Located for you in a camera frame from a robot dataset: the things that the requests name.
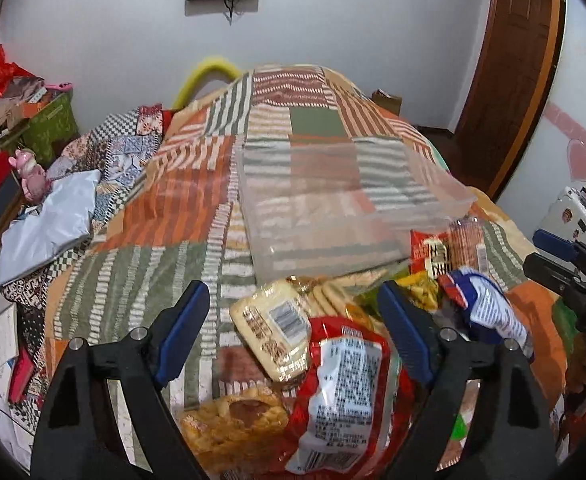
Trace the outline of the blue white snack packet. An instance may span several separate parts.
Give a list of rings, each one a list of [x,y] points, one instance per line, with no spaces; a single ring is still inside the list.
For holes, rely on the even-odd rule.
[[[532,335],[516,316],[506,294],[486,274],[461,266],[437,278],[448,299],[461,310],[473,340],[498,344],[514,339],[528,361],[534,359]]]

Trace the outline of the pink pig toy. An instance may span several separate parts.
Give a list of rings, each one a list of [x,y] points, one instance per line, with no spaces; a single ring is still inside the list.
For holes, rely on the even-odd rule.
[[[31,205],[40,204],[49,193],[51,182],[33,151],[24,148],[16,150],[10,164],[20,177],[24,196]]]

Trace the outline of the red white snack bag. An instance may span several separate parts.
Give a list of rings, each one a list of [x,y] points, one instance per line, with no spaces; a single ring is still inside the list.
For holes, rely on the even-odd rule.
[[[379,479],[407,435],[414,389],[390,341],[348,320],[310,321],[309,370],[278,458],[294,479]]]

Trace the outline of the clear plastic storage bin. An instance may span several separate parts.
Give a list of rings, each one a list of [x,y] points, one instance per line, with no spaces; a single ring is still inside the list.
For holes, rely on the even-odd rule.
[[[258,283],[332,278],[411,255],[412,230],[438,233],[476,197],[399,140],[245,145],[240,203]]]

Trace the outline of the golden fried snack pack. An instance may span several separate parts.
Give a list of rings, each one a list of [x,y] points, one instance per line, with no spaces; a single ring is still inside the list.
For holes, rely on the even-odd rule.
[[[252,474],[273,462],[289,418],[276,392],[256,386],[183,412],[179,429],[208,474],[235,469]]]

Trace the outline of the yellow curved headboard tube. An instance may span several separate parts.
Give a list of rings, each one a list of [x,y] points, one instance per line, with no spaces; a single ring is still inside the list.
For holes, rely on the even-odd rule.
[[[204,58],[186,76],[186,81],[179,89],[174,102],[171,105],[173,112],[183,110],[197,95],[197,92],[204,88],[209,81],[221,80],[227,84],[235,81],[243,75],[242,70],[235,64],[222,56],[208,56]]]

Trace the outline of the brown wooden door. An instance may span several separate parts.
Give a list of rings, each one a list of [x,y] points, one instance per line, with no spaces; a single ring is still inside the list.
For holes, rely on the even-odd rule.
[[[460,179],[495,200],[532,137],[552,84],[563,0],[490,0],[482,50],[453,140]]]

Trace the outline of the white plastic mailer bag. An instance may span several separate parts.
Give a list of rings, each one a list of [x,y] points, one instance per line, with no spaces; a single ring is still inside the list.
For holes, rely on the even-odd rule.
[[[52,262],[92,231],[99,170],[75,172],[53,182],[41,206],[15,220],[2,234],[0,286]]]

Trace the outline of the clear biscuit roll pack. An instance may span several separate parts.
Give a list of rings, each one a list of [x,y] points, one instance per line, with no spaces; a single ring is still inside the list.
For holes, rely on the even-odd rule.
[[[450,223],[448,254],[452,270],[467,266],[480,273],[488,272],[487,247],[479,218],[466,216]]]

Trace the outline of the brown cardboard box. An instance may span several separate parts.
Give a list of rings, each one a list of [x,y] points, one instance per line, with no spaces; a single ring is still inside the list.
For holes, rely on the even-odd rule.
[[[401,96],[394,96],[382,89],[376,89],[372,92],[371,99],[376,105],[384,108],[384,110],[387,110],[389,113],[396,116],[400,115],[402,105]]]

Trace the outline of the red plastic bag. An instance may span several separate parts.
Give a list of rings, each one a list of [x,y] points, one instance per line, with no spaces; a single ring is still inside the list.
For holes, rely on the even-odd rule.
[[[35,78],[35,75],[16,63],[9,63],[6,60],[3,44],[0,44],[0,99],[16,77]]]

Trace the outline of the checkered patterned blanket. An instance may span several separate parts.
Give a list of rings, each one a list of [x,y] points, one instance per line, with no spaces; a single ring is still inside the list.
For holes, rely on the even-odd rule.
[[[110,114],[90,132],[70,142],[48,169],[51,181],[75,172],[98,170],[93,222],[110,221],[124,208],[146,164],[158,151],[165,133],[165,110],[159,104]]]

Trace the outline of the pale barcode cracker pack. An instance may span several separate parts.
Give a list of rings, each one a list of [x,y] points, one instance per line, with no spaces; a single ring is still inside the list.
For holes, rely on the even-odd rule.
[[[306,373],[308,302],[287,280],[261,286],[230,307],[238,333],[272,382],[287,384]]]

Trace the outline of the yellow mixed nuts snack bag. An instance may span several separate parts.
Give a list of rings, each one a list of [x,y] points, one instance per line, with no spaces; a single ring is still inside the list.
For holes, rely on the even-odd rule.
[[[398,278],[396,284],[415,307],[426,312],[439,309],[439,285],[426,271]]]

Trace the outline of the white sticker covered suitcase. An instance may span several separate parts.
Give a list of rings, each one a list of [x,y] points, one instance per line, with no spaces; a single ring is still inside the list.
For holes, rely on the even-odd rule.
[[[563,240],[586,244],[586,186],[566,186],[538,226]]]

